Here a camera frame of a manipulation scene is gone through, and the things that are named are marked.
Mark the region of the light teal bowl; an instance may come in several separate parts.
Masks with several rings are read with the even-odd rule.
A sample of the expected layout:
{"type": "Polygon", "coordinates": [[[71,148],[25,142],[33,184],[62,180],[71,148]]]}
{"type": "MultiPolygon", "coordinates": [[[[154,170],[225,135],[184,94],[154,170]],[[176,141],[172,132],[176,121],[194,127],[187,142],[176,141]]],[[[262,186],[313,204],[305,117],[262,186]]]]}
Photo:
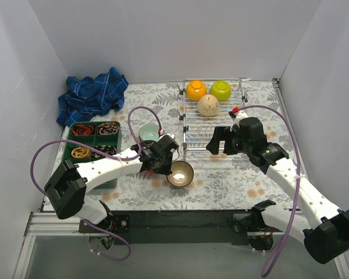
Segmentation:
{"type": "Polygon", "coordinates": [[[139,139],[143,141],[155,141],[159,140],[159,126],[156,124],[146,124],[139,130],[139,139]]]}

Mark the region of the black gold rimmed bowl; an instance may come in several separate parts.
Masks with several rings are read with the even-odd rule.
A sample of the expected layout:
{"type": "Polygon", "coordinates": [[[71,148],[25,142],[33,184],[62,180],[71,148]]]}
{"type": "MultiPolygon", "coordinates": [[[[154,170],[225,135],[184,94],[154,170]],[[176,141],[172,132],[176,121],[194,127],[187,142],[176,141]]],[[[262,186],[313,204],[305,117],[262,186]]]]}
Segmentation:
{"type": "Polygon", "coordinates": [[[185,187],[193,181],[194,169],[189,163],[178,160],[172,163],[171,173],[166,178],[175,187],[185,187]]]}

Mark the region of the cream bird pattern bowl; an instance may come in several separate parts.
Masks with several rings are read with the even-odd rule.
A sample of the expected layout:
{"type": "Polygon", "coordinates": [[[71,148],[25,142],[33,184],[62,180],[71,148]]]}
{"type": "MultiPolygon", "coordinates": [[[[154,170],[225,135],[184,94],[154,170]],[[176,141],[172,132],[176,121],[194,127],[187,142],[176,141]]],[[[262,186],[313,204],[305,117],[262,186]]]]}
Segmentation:
{"type": "Polygon", "coordinates": [[[197,110],[206,117],[216,116],[220,112],[220,104],[215,96],[206,94],[198,101],[197,110]]]}

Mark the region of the lime green bowl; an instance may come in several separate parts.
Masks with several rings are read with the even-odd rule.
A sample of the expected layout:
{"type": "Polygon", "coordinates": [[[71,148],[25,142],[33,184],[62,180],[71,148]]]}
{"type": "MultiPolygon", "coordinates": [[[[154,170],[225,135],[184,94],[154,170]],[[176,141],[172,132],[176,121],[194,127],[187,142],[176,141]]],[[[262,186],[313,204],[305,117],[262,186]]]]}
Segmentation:
{"type": "Polygon", "coordinates": [[[230,98],[232,89],[228,82],[217,80],[212,84],[209,93],[215,96],[218,101],[226,101],[230,98]]]}

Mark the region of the yellow bowl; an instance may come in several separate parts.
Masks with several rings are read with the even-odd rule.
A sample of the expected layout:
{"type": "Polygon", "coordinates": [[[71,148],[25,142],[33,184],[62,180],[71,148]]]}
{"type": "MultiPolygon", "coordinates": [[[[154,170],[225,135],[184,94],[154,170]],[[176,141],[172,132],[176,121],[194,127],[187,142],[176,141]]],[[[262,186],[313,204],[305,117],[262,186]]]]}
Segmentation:
{"type": "Polygon", "coordinates": [[[199,80],[191,81],[186,87],[186,96],[191,101],[199,101],[206,93],[205,84],[199,80]]]}

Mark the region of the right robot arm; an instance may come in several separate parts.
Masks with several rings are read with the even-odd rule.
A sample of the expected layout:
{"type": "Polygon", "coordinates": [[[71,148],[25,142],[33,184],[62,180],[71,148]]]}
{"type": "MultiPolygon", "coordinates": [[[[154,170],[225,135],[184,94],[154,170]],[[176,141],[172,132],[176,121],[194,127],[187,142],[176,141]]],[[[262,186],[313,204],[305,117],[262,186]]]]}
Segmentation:
{"type": "Polygon", "coordinates": [[[277,143],[268,142],[263,125],[256,117],[235,120],[233,126],[217,126],[206,149],[211,154],[247,155],[291,198],[302,216],[294,218],[290,236],[302,242],[318,263],[325,264],[349,250],[349,209],[342,210],[325,198],[300,171],[277,143]]]}

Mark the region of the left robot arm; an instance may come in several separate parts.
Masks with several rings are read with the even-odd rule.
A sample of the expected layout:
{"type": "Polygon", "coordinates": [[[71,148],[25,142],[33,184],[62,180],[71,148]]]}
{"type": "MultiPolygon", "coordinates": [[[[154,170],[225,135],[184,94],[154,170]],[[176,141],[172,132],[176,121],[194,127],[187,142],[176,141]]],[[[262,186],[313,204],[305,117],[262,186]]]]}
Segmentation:
{"type": "Polygon", "coordinates": [[[146,170],[156,174],[171,174],[173,154],[178,143],[169,135],[159,141],[144,141],[133,145],[112,159],[105,156],[88,163],[62,162],[46,183],[44,190],[57,217],[86,219],[99,232],[107,232],[112,225],[111,212],[101,201],[87,194],[94,188],[121,176],[146,170]]]}

